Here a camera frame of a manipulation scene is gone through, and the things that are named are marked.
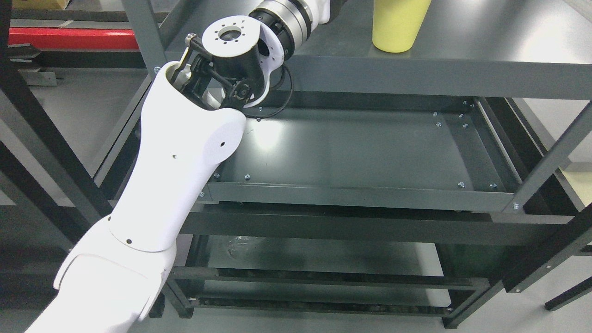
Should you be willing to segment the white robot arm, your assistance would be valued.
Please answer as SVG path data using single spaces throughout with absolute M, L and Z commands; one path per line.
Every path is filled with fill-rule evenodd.
M 57 296 L 29 333 L 126 333 L 148 316 L 190 210 L 242 140 L 243 110 L 264 101 L 272 72 L 343 4 L 265 0 L 186 36 L 183 57 L 163 65 L 142 105 L 139 154 L 121 197 L 68 253 Z

